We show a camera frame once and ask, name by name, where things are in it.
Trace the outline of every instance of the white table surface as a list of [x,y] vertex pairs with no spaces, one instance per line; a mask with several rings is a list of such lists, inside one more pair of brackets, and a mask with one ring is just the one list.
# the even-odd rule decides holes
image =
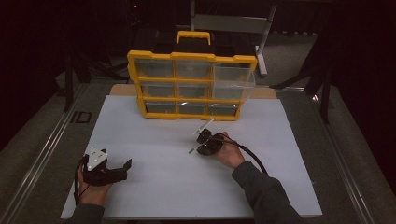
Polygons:
[[[132,159],[128,179],[113,185],[105,217],[115,219],[190,219],[252,217],[244,191],[232,179],[232,169],[199,155],[197,135],[203,120],[144,119],[134,96],[107,96],[92,132],[91,147],[106,148],[107,168]],[[280,180],[291,205],[303,217],[321,215],[280,100],[250,99],[238,121],[213,121],[213,134],[226,131],[248,147],[268,174]],[[244,152],[247,160],[253,161]],[[61,218],[75,209],[71,189]]]

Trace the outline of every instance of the gray sleeve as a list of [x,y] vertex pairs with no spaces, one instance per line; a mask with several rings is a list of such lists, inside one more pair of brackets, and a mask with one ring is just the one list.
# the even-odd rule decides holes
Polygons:
[[105,208],[99,205],[79,204],[65,224],[100,224],[104,212]]
[[251,161],[236,167],[233,179],[245,191],[255,223],[306,223],[290,205],[280,182],[261,173]]

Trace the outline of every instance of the person's right hand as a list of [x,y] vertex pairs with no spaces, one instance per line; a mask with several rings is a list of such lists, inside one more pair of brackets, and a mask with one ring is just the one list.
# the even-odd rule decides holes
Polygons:
[[[233,141],[229,138],[226,132],[222,134],[224,136],[224,140]],[[236,168],[245,161],[239,147],[231,143],[223,143],[221,150],[212,155],[212,157],[232,168]]]
[[100,206],[103,206],[103,204],[105,203],[107,193],[113,185],[107,184],[104,186],[96,187],[90,186],[89,184],[85,183],[82,176],[82,165],[79,167],[78,170],[78,182],[79,203],[96,204]]

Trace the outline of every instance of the person's left hand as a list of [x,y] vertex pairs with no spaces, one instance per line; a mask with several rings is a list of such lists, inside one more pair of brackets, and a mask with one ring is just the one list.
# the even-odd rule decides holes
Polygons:
[[82,177],[82,165],[78,170],[78,193],[79,203],[96,204],[103,206],[108,191],[113,184],[108,184],[100,187],[92,186],[84,182]]

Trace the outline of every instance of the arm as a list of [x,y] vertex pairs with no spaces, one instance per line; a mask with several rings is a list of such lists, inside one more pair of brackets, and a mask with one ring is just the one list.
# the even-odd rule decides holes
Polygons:
[[280,182],[245,161],[239,147],[224,143],[213,157],[234,168],[233,179],[245,191],[256,223],[305,223],[290,205]]
[[111,184],[101,187],[89,186],[82,177],[82,166],[78,170],[79,205],[73,216],[65,224],[99,224],[102,221],[105,208],[103,204]]

